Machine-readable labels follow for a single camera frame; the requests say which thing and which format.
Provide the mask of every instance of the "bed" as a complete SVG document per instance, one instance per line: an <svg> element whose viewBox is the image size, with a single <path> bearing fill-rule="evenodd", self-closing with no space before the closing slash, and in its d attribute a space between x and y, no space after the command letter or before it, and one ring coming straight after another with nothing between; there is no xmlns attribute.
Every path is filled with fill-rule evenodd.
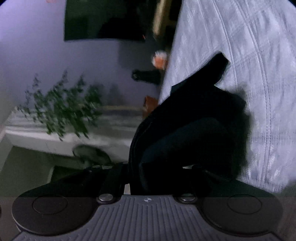
<svg viewBox="0 0 296 241"><path fill-rule="evenodd" d="M217 51L217 86L244 93L251 116L240 180L274 193L296 181L296 8L288 0L183 0L159 102Z"/></svg>

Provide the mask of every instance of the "purple wall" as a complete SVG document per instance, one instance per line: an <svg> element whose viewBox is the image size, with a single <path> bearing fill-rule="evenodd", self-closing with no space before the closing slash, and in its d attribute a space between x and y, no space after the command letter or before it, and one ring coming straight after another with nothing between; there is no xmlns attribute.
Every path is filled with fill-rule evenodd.
<svg viewBox="0 0 296 241"><path fill-rule="evenodd" d="M46 91L68 69L70 82L85 74L88 83L110 88L118 85L127 105L141 106L144 96L159 96L152 84L131 79L135 68L153 68L151 55L157 50L150 39L146 43L118 40L82 40L64 42L65 0L7 0L0 7L0 58L4 77L16 102L25 100L24 90L35 73Z"/></svg>

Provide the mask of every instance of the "gray ribbed panel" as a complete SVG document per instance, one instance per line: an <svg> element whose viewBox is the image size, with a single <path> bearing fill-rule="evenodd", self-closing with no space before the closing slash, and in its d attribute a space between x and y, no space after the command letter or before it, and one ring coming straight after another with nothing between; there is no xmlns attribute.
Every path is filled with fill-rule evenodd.
<svg viewBox="0 0 296 241"><path fill-rule="evenodd" d="M115 204L100 206L83 227L60 236L41 237L22 232L14 241L279 241L273 234L241 238L217 231L193 205L171 196L124 195Z"/></svg>

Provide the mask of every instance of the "green potted plant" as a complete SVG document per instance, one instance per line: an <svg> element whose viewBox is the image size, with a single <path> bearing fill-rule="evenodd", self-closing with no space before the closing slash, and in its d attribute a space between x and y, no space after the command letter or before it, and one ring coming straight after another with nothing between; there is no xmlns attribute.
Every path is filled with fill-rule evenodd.
<svg viewBox="0 0 296 241"><path fill-rule="evenodd" d="M67 71L64 71L62 79L43 94L36 75L32 91L25 91L26 102L18 110L25 117L31 116L34 122L44 124L47 134L57 133L61 141L68 128L78 137L83 134L88 138L88 124L96 126L96 120L101 115L98 111L98 107L102 105L99 88L90 85L85 89L83 75L70 88L65 87L66 83Z"/></svg>

